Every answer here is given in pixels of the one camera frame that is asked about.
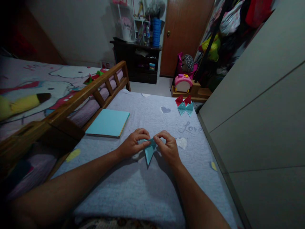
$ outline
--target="hello kitty bedsheet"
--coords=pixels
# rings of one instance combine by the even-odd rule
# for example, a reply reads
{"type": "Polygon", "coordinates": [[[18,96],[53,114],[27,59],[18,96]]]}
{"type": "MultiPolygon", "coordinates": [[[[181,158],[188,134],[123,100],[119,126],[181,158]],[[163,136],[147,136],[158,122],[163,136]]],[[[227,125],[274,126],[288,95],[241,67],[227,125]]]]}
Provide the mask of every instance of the hello kitty bedsheet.
{"type": "MultiPolygon", "coordinates": [[[[10,101],[37,94],[51,93],[51,98],[39,106],[0,122],[0,140],[3,140],[31,121],[39,121],[56,110],[86,85],[83,84],[89,74],[95,74],[100,68],[65,66],[1,57],[0,95],[10,101]]],[[[117,72],[119,80],[122,70],[117,72]]],[[[113,76],[112,88],[116,88],[113,76]]],[[[109,92],[103,84],[100,93],[104,99],[109,92]]],[[[90,96],[71,115],[70,120],[83,126],[99,108],[93,96],[90,96]]]]}

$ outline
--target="blue bed sheet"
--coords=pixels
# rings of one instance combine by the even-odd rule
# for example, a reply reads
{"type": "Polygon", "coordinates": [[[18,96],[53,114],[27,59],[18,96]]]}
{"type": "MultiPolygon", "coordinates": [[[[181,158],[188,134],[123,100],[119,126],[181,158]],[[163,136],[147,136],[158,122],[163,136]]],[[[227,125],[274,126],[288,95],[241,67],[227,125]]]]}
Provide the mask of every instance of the blue bed sheet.
{"type": "MultiPolygon", "coordinates": [[[[145,128],[150,136],[167,130],[178,143],[180,158],[202,190],[210,197],[231,228],[237,228],[212,152],[196,113],[180,116],[174,98],[121,90],[108,109],[128,111],[130,117],[120,139],[84,136],[76,149],[81,153],[64,162],[59,176],[116,149],[131,132],[145,128]]],[[[147,168],[144,152],[111,169],[76,207],[78,217],[128,217],[155,222],[164,228],[185,228],[186,221],[173,174],[159,152],[147,168]]]]}

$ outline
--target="hand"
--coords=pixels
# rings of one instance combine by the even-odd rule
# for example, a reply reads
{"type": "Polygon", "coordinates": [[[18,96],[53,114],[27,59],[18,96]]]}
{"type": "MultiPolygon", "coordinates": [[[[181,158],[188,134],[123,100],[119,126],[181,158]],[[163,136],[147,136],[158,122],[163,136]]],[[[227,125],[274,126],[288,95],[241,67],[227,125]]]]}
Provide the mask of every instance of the hand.
{"type": "Polygon", "coordinates": [[[149,140],[149,132],[144,128],[138,128],[135,132],[131,133],[128,138],[118,147],[117,152],[121,159],[129,158],[138,153],[140,150],[145,149],[151,142],[146,141],[141,144],[139,140],[149,140]]]}
{"type": "Polygon", "coordinates": [[[166,162],[172,167],[176,168],[182,165],[182,162],[179,157],[178,147],[176,139],[172,137],[167,131],[163,130],[153,137],[157,145],[159,146],[162,157],[166,162]],[[166,143],[164,144],[160,138],[164,138],[166,143]]]}

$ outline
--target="wooden bed railing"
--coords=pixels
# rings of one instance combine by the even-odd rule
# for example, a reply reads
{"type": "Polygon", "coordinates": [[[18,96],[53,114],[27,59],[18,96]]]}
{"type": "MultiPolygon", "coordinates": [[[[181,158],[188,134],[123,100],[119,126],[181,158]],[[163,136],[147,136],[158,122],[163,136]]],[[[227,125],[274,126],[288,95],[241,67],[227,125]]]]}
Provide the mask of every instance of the wooden bed railing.
{"type": "Polygon", "coordinates": [[[91,125],[101,110],[106,108],[117,93],[125,86],[127,90],[130,91],[126,62],[121,61],[76,93],[70,100],[61,105],[42,121],[33,121],[22,127],[9,138],[3,140],[0,143],[0,180],[5,177],[8,170],[27,153],[31,145],[37,141],[58,149],[63,149],[67,152],[67,154],[59,158],[53,172],[51,172],[49,176],[50,178],[52,173],[54,173],[66,159],[69,151],[71,151],[84,136],[86,129],[91,125]],[[119,81],[117,71],[120,69],[123,71],[123,78],[119,81]],[[117,84],[117,87],[114,90],[109,81],[111,76],[114,76],[114,80],[117,84]],[[106,100],[103,99],[98,91],[99,87],[104,83],[109,91],[109,96],[106,100]],[[80,128],[67,117],[90,95],[94,96],[100,108],[91,119],[80,128]]]}

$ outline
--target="forearm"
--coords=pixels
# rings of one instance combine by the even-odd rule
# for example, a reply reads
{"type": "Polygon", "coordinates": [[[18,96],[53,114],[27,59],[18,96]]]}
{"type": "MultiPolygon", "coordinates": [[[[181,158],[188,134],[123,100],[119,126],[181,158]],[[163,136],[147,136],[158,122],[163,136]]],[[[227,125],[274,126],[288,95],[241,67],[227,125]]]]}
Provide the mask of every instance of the forearm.
{"type": "Polygon", "coordinates": [[[26,218],[47,226],[73,208],[120,161],[117,152],[112,151],[64,173],[14,200],[13,211],[23,215],[23,221],[26,218]]]}
{"type": "Polygon", "coordinates": [[[190,228],[230,228],[183,164],[175,166],[173,172],[190,228]]]}

